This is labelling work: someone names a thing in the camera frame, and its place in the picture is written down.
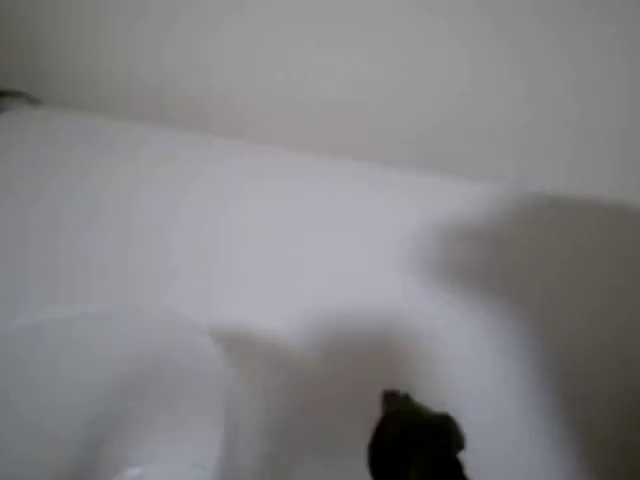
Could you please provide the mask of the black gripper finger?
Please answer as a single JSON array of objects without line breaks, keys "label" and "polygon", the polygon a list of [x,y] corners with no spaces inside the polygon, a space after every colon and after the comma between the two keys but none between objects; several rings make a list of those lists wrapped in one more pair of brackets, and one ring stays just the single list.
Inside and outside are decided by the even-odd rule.
[{"label": "black gripper finger", "polygon": [[406,391],[386,389],[367,446],[368,472],[374,480],[464,480],[465,447],[464,432],[452,415]]}]

